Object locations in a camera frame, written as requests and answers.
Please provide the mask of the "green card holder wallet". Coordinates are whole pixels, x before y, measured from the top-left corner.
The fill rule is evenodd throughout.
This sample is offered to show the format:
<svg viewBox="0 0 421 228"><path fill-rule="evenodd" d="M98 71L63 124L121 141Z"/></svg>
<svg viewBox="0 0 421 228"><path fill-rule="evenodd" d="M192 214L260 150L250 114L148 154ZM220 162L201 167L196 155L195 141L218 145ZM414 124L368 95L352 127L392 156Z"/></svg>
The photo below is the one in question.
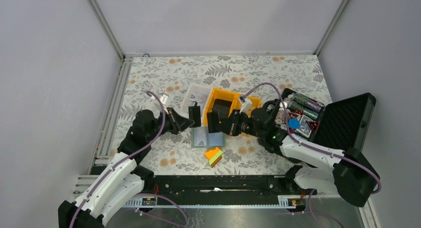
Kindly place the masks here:
<svg viewBox="0 0 421 228"><path fill-rule="evenodd" d="M213 148L213 147L224 147L226 144L227 135L219 132L219 133L209 133L208 127L202 127L207 129L207 145L203 147L194 146L194 129L191 129L191 147L192 148Z"/></svg>

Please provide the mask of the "yellow plastic divided bin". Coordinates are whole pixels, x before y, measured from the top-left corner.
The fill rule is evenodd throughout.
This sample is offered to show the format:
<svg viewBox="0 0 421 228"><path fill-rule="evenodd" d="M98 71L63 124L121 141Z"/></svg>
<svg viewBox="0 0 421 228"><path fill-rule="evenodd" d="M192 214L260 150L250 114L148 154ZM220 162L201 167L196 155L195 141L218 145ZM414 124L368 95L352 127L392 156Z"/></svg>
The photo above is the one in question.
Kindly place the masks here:
<svg viewBox="0 0 421 228"><path fill-rule="evenodd" d="M240 93L237 92L213 88L202 111L202 123L204 125L208 124L207 115L213 111L218 112L219 119L223 120L228 118L232 110L239 110L241 108L239 96Z"/></svg>

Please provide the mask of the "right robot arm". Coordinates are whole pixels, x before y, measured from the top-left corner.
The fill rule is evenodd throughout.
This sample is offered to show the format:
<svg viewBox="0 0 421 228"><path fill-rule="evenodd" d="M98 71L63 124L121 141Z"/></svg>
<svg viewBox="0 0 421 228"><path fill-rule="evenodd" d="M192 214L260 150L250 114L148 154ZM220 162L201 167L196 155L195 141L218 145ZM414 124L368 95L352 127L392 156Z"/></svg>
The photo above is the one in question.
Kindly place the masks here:
<svg viewBox="0 0 421 228"><path fill-rule="evenodd" d="M233 110L228 118L212 119L210 127L229 136L254 136L268 152L305 162L328 175L337 193L348 203L363 207L382 188L380 176L360 150L338 150L299 140L276 124L278 108L254 109L250 116Z"/></svg>

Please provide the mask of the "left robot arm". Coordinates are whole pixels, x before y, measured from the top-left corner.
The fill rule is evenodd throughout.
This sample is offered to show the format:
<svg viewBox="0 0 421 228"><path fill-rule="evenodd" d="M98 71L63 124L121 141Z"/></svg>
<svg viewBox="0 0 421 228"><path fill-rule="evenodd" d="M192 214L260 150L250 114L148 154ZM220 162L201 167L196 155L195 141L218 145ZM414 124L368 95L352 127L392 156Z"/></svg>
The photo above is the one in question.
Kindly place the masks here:
<svg viewBox="0 0 421 228"><path fill-rule="evenodd" d="M159 136L174 135L194 125L194 120L168 107L158 118L150 110L139 111L118 152L97 179L73 202L58 208L61 228L103 228L135 194L153 190L153 172L140 165Z"/></svg>

